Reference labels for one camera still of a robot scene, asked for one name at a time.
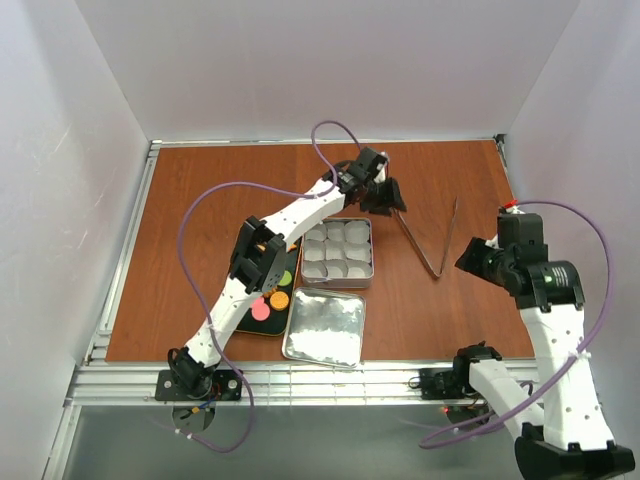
cable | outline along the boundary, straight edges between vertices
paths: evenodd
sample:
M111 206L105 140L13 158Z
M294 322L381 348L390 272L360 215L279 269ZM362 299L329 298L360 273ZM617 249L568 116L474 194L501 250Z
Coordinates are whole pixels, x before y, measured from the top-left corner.
M598 238L600 239L600 242L602 243L602 248L604 249L604 256L606 258L607 261L607 288L606 288L606 293L605 293L605 297L604 297L604 302L602 304L602 308L600 309L600 314L598 315L598 319L596 320L596 323L593 325L593 328L589 331L589 333L585 334L584 340L582 342L580 342L578 344L578 348L577 348L577 352L578 353L582 353L593 341L593 339L598 335L598 333L600 333L600 330L602 330L602 327L609 315L609 310L611 309L611 299L613 298L613 289L614 289L614 284L613 284L613 278L614 278L614 265L613 265L613 259L612 259L612 255L611 255L611 249L609 247L609 242L607 241L604 232L602 231L602 229L592 220L590 219L586 214L582 213L581 211L579 211L578 209L567 205L565 203L561 203L561 202L553 202L553 201L547 201L547 200L528 200L526 202L518 202L519 206L522 205L534 205L534 204L538 204L538 205L552 205L555 207L560 207L560 208L564 208L565 210L569 210L570 212L575 213L576 215L578 215L580 218L582 218L585 222L587 222L591 228L593 228L593 230L596 232L596 234L598 235ZM543 385L540 386L540 388L538 388L538 390L536 390L533 395L531 395L527 400L525 400L524 402L522 402L520 405L514 407L513 409L509 410L507 413L505 413L504 415L500 416L497 420L497 422L494 422L492 425L504 425L504 423L507 420L510 420L511 418L515 417L516 415L518 415L520 412L524 411L525 409L529 408L531 405L533 405L534 403L540 401L540 399L542 398L542 396L547 393L547 391L553 387L558 380L560 380L568 371L569 369L573 366L574 363L576 363L577 361L577 357L575 356L571 356L569 357L569 359L566 361L566 363L560 367L558 369L558 371L553 374L551 376L551 378L549 378L549 380L547 380L547 382L545 382ZM482 427L479 427L473 431L470 432L466 432L463 435L459 435L456 436L455 438L452 439L448 439L448 440L443 440L440 442L436 442L436 443L427 443L429 441L431 441L432 439L434 439L435 437L446 433L450 430L453 430L454 428L458 428L459 426L462 426L462 424L458 424L458 425L451 425L449 427L445 427L442 428L436 432L433 432L430 435L427 435L426 437L424 437L421 441L420 441L420 448L424 448L425 450L432 450L432 449L436 449L436 448L441 448L441 447L446 447L449 445L454 445L460 442L463 442L465 440L470 439L471 437L475 437L477 435L482 435L484 433L486 433L489 428L487 425L483 425Z
M318 130L318 128L323 126L323 125L329 125L329 124L337 125L338 127L342 128L349 135L349 137L351 137L351 139L354 141L354 143L358 147L358 150L360 150L360 143L356 139L355 135L351 132L351 130L349 130L342 123L337 122L335 120L324 120L324 121L318 123L317 125L315 125L313 127L313 129L311 130L311 145L313 145L313 148L315 149L315 151L318 154L318 156L320 157L320 159L325 164L327 164L327 166L329 167L329 170L331 171L331 174L332 174L332 185L331 185L330 188L328 188L327 190L325 190L323 192L310 195L310 194L304 194L304 193L290 192L288 190L282 190L280 188L270 187L268 185L262 185L262 184L254 183L254 182L227 182L227 183L221 183L220 185L216 185L215 187L212 187L212 188L208 189L202 195L200 195L193 202L193 204L191 204L191 206L187 209L187 212L184 214L184 217L182 219L182 223L180 224L180 229L178 230L177 248L178 248L178 260L180 261L180 266L182 267L182 271L184 272L184 275L187 278L187 281L189 282L189 284L191 285L191 288L193 289L194 293L198 297L198 300L200 301L200 305L202 306L202 308L203 308L203 310L204 310L204 312L206 314L207 323L209 325L209 330L211 332L211 341L213 343L213 346L215 347L216 351L220 355L221 359L224 360L227 363L229 368L231 368L231 370L233 370L233 372L238 376L240 381L245 385L245 387L247 389L247 394L249 395L249 421L247 423L246 430L244 431L244 433L242 434L242 436L240 437L240 439L236 443L232 444L229 447L219 447L219 446L217 446L217 445L215 445L213 443L210 443L210 442L208 442L208 441L206 441L204 439L199 439L195 435L192 435L191 433L189 433L189 435L191 435L191 437L189 437L189 438L193 438L197 442L207 446L208 448L210 448L211 450L214 450L216 452L229 453L229 452L234 451L235 449L237 449L240 445L242 445L244 443L244 441L249 436L249 433L251 432L251 429L253 428L253 423L255 421L255 418L254 418L255 417L255 400L253 398L253 390L251 389L251 385L250 385L249 381L245 378L245 376L238 369L238 367L236 367L236 365L225 355L223 349L220 347L220 345L218 344L218 341L216 340L215 332L214 332L214 329L213 329L213 320L211 318L210 308L207 305L207 301L206 301L206 299L204 297L204 294L200 290L200 287L198 287L195 279L193 278L193 275L191 274L191 270L189 269L189 267L187 265L186 259L184 258L184 234L185 234L185 231L186 231L186 227L189 224L189 220L191 220L191 215L193 214L194 210L198 207L198 205L200 205L200 203L202 203L202 201L205 198L207 198L209 195L217 192L218 190L222 190L222 189L228 188L228 187L254 187L254 188L259 188L259 189L262 189L262 190L266 190L268 192L280 193L282 195L287 195L289 197L306 198L306 199L318 198L318 197L322 197L322 196L327 195L328 193L330 193L336 187L336 185L338 183L338 175L337 175L336 169L333 167L331 162L329 162L329 160L327 160L327 158L322 154L322 152L320 151L320 148L318 147L317 142L316 142L316 131Z

brown wooden tabletop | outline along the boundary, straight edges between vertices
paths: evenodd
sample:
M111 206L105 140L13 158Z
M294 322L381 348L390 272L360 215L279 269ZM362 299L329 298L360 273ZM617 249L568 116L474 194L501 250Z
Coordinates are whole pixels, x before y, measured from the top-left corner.
M481 340L504 356L532 348L514 302L500 288L453 267L472 236L495 235L499 205L512 195L492 141L374 144L391 158L408 206L405 215L427 254L439 264L459 198L449 262L442 278L426 272L394 218L373 222L375 276L367 301L363 360L451 359ZM353 159L353 145L323 145L332 161ZM304 192L327 170L310 145L163 148L136 239L109 362L164 361L200 327L204 312L180 269L176 236L182 215L203 191L233 180ZM219 295L238 229L250 215L267 216L290 198L250 188L215 193L194 213L185 255L209 302ZM351 206L339 216L363 216ZM234 360L281 361L282 336L235 333Z

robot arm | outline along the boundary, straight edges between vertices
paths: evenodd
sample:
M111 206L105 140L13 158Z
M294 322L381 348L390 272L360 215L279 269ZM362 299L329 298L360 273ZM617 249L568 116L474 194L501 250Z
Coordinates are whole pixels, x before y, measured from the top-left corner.
M498 236L474 238L456 266L503 287L515 299L533 344L541 383L567 360L575 363L535 403L505 422L516 442L524 478L610 478L635 468L633 453L615 444L602 415L588 354L578 354L584 339L584 295L575 267L548 259L542 219L504 210ZM458 351L454 375L466 390L479 392L498 416L526 395L484 344Z
M349 205L359 203L362 211L391 215L391 208L406 211L397 182L386 178L387 158L371 148L363 148L355 161L336 165L336 188L331 172L299 198L268 217L248 218L236 241L225 286L211 310L212 324L205 319L182 349L169 351L173 379L185 393L199 398L210 387L212 369L220 354L212 341L212 330L221 349L253 302L280 281L288 248L325 218Z

wood surface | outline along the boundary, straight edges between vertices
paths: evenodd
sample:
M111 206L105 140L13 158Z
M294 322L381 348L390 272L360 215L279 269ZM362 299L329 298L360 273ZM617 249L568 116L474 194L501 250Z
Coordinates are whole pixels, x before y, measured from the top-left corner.
M373 222L375 276L367 301L363 360L451 359L460 347L486 340L508 357L532 349L514 302L502 289L453 267L472 236L495 235L499 205L512 195L491 141L374 144L391 158L408 206L406 219L439 264L458 196L459 208L443 277L425 271L396 219ZM337 162L353 145L322 145ZM200 327L204 313L180 269L176 236L184 212L213 185L243 180L306 191L327 168L310 145L163 148L107 353L109 362L164 361ZM219 295L243 220L269 215L291 201L250 188L213 194L194 213L185 238L189 265L209 302ZM339 216L363 216L351 206ZM281 361L282 337L235 333L234 360Z

metal tin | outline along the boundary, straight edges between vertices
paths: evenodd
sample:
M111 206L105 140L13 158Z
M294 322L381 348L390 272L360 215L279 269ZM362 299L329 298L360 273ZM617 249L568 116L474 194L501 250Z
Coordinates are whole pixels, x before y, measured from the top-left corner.
M325 225L326 227L329 227L331 224L339 222L342 225L346 225L347 223L350 223L352 221L362 221L365 222L369 228L369 239L368 239L368 244L370 245L370 256L371 259L369 262L367 262L371 268L371 273L368 275L365 275L364 277L360 277L360 278L334 278L331 277L329 274L323 276L323 277L317 277L317 276L308 276L305 275L305 270L306 270L306 266L309 265L308 261L305 260L305 255L304 255L304 249L305 249L305 243L307 241L306 235L302 237L302 254L300 255L300 277L302 278L302 283L305 286L308 287L314 287L314 288L368 288L371 285L371 282L373 281L373 275L375 273L375 269L374 269L374 261L373 261L373 235L371 234L371 221L368 218L364 218L364 217L360 217L360 218L328 218L326 219L324 222L322 222L322 225Z
M357 367L362 351L365 305L360 295L296 289L282 354L292 360Z

